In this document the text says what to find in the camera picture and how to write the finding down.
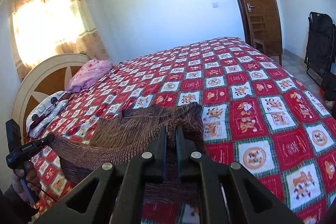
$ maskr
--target wooden headboard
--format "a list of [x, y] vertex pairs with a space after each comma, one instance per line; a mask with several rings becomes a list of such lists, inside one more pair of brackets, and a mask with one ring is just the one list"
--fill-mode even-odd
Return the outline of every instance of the wooden headboard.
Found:
[[11, 118], [20, 125], [22, 144], [26, 143], [29, 113], [49, 95], [65, 90], [71, 77], [89, 60], [84, 54], [56, 55], [37, 65], [24, 78], [11, 113]]

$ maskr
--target curtain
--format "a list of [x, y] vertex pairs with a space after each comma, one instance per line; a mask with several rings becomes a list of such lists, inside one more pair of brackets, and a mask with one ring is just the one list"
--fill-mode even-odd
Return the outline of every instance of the curtain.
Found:
[[57, 54], [109, 58], [85, 0], [12, 0], [11, 13], [11, 47], [21, 81]]

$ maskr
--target hand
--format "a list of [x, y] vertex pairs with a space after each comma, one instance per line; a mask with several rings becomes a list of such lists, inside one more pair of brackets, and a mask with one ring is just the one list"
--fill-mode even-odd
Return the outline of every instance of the hand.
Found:
[[[34, 168], [34, 164], [31, 161], [26, 161], [24, 163], [25, 169], [26, 169], [26, 180], [27, 181], [31, 181], [32, 183], [34, 183], [35, 185], [28, 183], [27, 186], [32, 189], [37, 195], [40, 193], [41, 191], [41, 184], [40, 184], [40, 178], [37, 176], [37, 171]], [[24, 177], [25, 175], [25, 171], [22, 169], [15, 169], [14, 172], [21, 178]], [[28, 197], [26, 196], [25, 191], [22, 188], [22, 185], [20, 183], [20, 178], [13, 174], [13, 188], [15, 190], [15, 192], [17, 192], [17, 194], [20, 196], [20, 198], [24, 201], [24, 202], [28, 202]]]

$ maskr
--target metal screw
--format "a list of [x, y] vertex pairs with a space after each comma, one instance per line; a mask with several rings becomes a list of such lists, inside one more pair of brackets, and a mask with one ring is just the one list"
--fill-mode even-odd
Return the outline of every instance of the metal screw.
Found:
[[191, 153], [191, 157], [194, 158], [194, 159], [199, 159], [200, 157], [202, 157], [202, 154], [195, 151], [195, 152]]
[[153, 154], [150, 153], [150, 152], [144, 152], [141, 155], [141, 157], [143, 157], [144, 159], [150, 159], [152, 156], [153, 156]]
[[240, 169], [241, 165], [240, 165], [239, 162], [234, 161], [234, 162], [232, 162], [232, 163], [230, 164], [230, 167], [231, 167], [232, 169], [238, 170], [238, 169]]
[[101, 168], [103, 168], [104, 170], [110, 170], [111, 168], [113, 167], [113, 164], [112, 163], [110, 163], [110, 162], [106, 162], [106, 163], [104, 163], [102, 166], [101, 166]]

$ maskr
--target floor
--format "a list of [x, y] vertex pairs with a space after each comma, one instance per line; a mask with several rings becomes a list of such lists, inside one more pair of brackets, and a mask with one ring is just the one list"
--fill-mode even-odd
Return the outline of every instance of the floor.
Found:
[[[282, 67], [304, 84], [321, 103], [324, 102], [319, 93], [320, 87], [307, 75], [307, 67], [302, 58], [284, 49], [282, 55]], [[317, 80], [317, 82], [321, 82], [321, 78], [314, 71], [309, 70], [309, 73]]]

